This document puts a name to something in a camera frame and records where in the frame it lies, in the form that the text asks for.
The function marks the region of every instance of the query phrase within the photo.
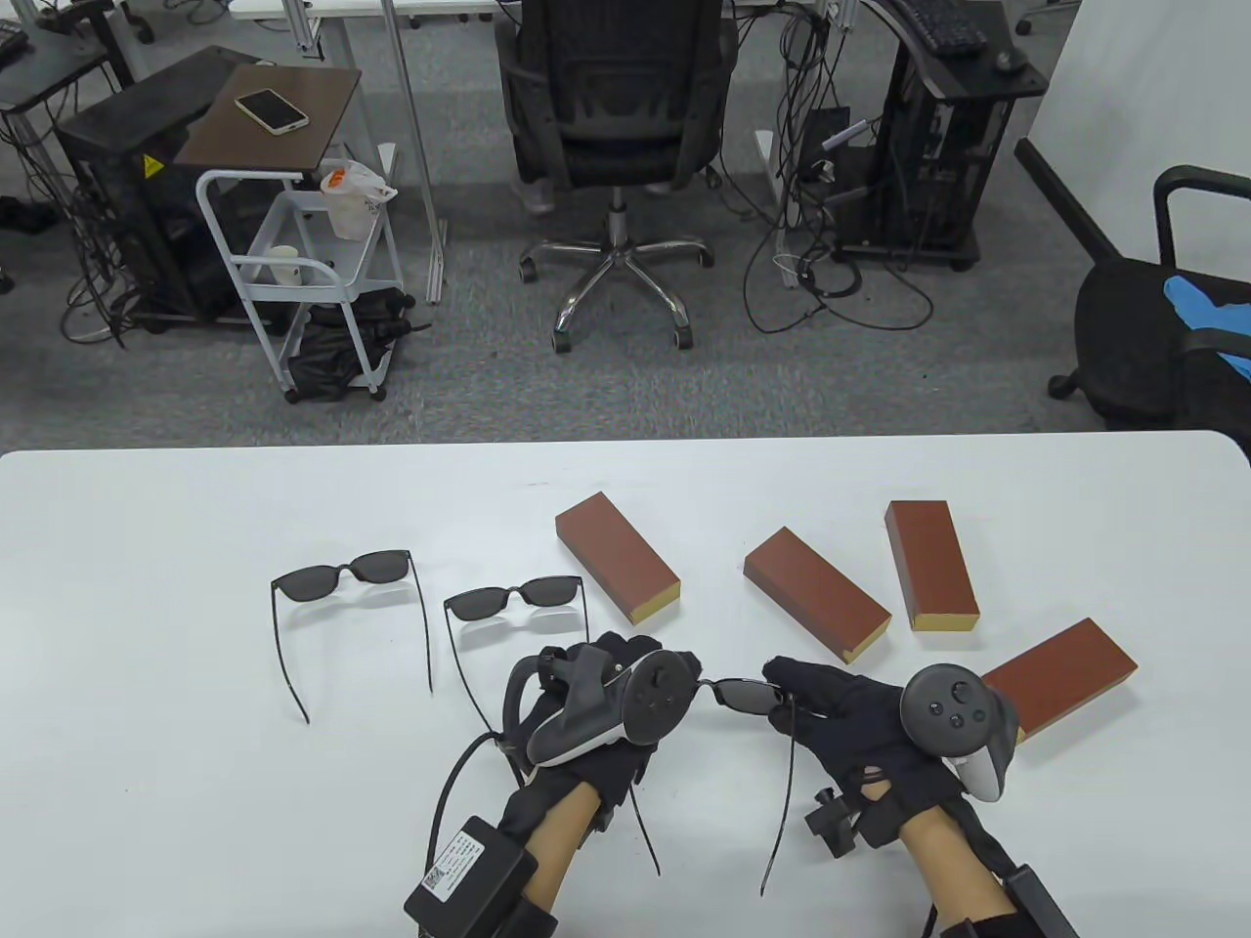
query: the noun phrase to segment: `white cup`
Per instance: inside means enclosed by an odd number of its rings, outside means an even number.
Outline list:
[[[266,258],[298,258],[300,253],[289,244],[275,244],[268,251]],[[300,268],[295,264],[274,264],[270,270],[274,274],[274,283],[279,286],[299,286],[304,283]]]

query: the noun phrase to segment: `white phone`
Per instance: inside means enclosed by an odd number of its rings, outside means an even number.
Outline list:
[[[271,88],[235,98],[239,110],[260,124],[274,136],[299,130],[309,123],[309,115],[283,98]]]

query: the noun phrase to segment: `sunglasses lens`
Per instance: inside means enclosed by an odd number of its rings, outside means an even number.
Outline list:
[[[783,703],[782,692],[763,680],[718,680],[714,684],[721,704],[738,713],[766,717],[778,704]]]
[[[352,572],[365,583],[394,583],[408,575],[408,554],[403,550],[378,550],[352,562]]]
[[[334,593],[339,585],[339,570],[334,567],[305,567],[278,578],[274,585],[294,603],[311,603]]]
[[[507,604],[508,590],[502,587],[473,589],[448,600],[448,608],[462,622],[490,618]]]
[[[543,577],[522,587],[520,594],[530,605],[565,605],[578,595],[578,578]]]

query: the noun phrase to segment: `blue cloth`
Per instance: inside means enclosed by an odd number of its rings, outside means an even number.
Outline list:
[[[1165,283],[1165,296],[1177,310],[1177,318],[1191,329],[1223,329],[1227,333],[1251,335],[1251,305],[1217,306],[1207,294],[1183,276],[1171,276]],[[1251,360],[1221,355],[1233,369],[1251,381]]]

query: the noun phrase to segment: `computer mouse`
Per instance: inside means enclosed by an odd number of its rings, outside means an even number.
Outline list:
[[[995,70],[1001,75],[1016,75],[1030,64],[1030,56],[1018,48],[1005,49],[995,56]]]

